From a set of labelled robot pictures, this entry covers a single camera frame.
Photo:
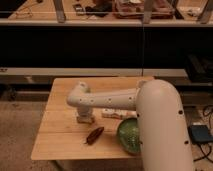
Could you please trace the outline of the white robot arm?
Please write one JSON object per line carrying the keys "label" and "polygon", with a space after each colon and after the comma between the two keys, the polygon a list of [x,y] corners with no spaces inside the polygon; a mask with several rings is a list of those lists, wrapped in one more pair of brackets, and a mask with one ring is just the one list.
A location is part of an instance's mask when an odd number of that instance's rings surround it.
{"label": "white robot arm", "polygon": [[144,171],[195,171],[182,101],[171,83],[154,79],[132,89],[91,93],[80,82],[67,104],[83,118],[90,117],[93,108],[134,111]]}

